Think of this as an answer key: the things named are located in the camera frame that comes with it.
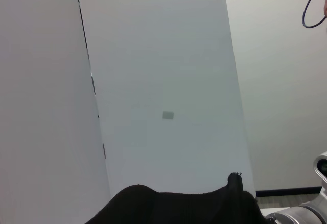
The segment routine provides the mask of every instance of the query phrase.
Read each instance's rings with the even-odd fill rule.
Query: baseboard
[[[257,197],[275,197],[275,196],[288,196],[288,195],[300,195],[300,194],[315,194],[321,191],[321,187],[302,187],[291,189],[278,189],[278,190],[265,190],[257,191]]]

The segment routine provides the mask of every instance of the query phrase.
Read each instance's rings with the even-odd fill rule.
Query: gray rectangle
[[[163,119],[174,119],[174,113],[171,111],[164,111],[162,113],[162,118]]]

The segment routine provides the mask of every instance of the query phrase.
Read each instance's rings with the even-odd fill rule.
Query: gray floor
[[[291,196],[277,196],[277,197],[258,197],[258,205],[260,209],[266,208],[284,208],[294,207],[302,203],[312,201],[318,194],[306,195],[291,195]]]

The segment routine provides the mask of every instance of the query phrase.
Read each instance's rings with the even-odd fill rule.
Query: silver robotic arm
[[[316,158],[313,168],[322,179],[319,196],[311,202],[267,215],[267,219],[275,224],[327,224],[327,152]]]

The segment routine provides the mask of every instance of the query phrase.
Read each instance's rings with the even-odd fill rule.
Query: white wall
[[[0,222],[85,223],[109,187],[78,1],[0,12]]]
[[[319,186],[327,150],[327,23],[302,26],[308,0],[227,0],[256,190]],[[307,25],[323,18],[312,0]]]
[[[114,195],[254,193],[225,0],[81,0]],[[163,120],[173,111],[174,120]]]

